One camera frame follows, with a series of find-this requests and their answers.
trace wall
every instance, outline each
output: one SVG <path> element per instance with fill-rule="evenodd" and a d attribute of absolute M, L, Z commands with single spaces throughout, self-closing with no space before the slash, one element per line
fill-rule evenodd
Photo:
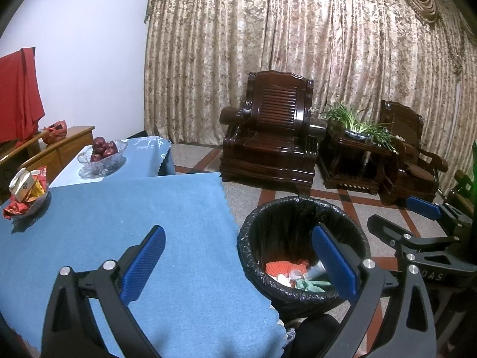
<path fill-rule="evenodd" d="M 0 56 L 36 47 L 46 116 L 94 125 L 96 136 L 144 130 L 147 0 L 25 0 L 0 38 Z"/>

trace trash can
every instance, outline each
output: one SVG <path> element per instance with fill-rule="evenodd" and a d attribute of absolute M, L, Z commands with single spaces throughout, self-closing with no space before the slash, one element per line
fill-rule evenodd
<path fill-rule="evenodd" d="M 338 242 L 351 246 L 361 259 L 370 258 L 363 230 L 337 206 L 323 200 L 285 197 L 253 210 L 238 233 L 238 253 L 247 278 L 267 298 L 283 322 L 323 314 L 343 300 L 333 287 L 314 293 L 284 286 L 265 272 L 268 262 L 307 259 L 318 262 L 311 233 L 324 223 Z"/>

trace floor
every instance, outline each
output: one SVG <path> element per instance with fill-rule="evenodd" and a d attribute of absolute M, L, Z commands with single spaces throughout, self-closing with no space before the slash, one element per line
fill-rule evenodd
<path fill-rule="evenodd" d="M 219 170 L 222 150 L 220 147 L 205 147 L 188 144 L 172 145 L 172 158 L 178 174 L 190 174 L 201 172 L 217 172 Z M 234 182 L 223 183 L 226 197 L 232 214 L 239 226 L 242 226 L 245 218 L 257 206 L 268 201 L 293 195 L 290 192 L 273 191 L 252 186 L 245 186 Z M 371 256 L 382 268 L 393 270 L 397 268 L 397 260 L 394 250 L 383 244 L 378 238 L 371 235 L 367 228 L 367 219 L 373 214 L 395 222 L 399 226 L 409 230 L 419 237 L 443 237 L 444 231 L 434 221 L 397 206 L 384 206 L 378 195 L 371 195 L 358 191 L 346 191 L 340 189 L 326 189 L 323 185 L 318 167 L 315 167 L 315 178 L 312 185 L 311 196 L 326 200 L 343 209 L 368 236 L 371 248 Z M 387 307 L 387 299 L 381 299 L 376 308 L 373 320 L 368 328 L 360 350 L 368 351 L 373 345 L 382 317 Z M 343 305 L 330 311 L 338 321 L 341 321 L 349 308 L 349 304 Z"/>

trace gold curtain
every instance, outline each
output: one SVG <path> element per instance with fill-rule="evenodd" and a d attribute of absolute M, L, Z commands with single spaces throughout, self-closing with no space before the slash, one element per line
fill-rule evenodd
<path fill-rule="evenodd" d="M 239 106 L 248 72 L 291 71 L 314 79 L 319 109 L 340 100 L 369 109 L 364 117 L 376 120 L 386 99 L 421 114 L 423 148 L 449 161 L 442 189 L 451 186 L 456 169 L 469 170 L 477 52 L 453 3 L 150 0 L 148 14 L 149 134 L 220 144 L 220 111 Z"/>

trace silver bolt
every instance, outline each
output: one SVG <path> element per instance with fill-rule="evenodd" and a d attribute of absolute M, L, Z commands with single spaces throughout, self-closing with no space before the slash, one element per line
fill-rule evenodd
<path fill-rule="evenodd" d="M 416 265 L 409 265 L 407 269 L 409 269 L 409 272 L 411 272 L 412 274 L 419 273 L 419 268 Z"/>
<path fill-rule="evenodd" d="M 60 275 L 61 276 L 67 276 L 71 272 L 71 268 L 69 266 L 64 266 L 60 269 Z"/>
<path fill-rule="evenodd" d="M 363 265 L 365 268 L 373 269 L 376 266 L 376 263 L 373 260 L 367 258 L 363 261 Z"/>
<path fill-rule="evenodd" d="M 104 264 L 103 264 L 103 268 L 106 269 L 107 271 L 110 271 L 115 266 L 116 266 L 116 262 L 113 261 L 113 260 L 105 261 Z"/>

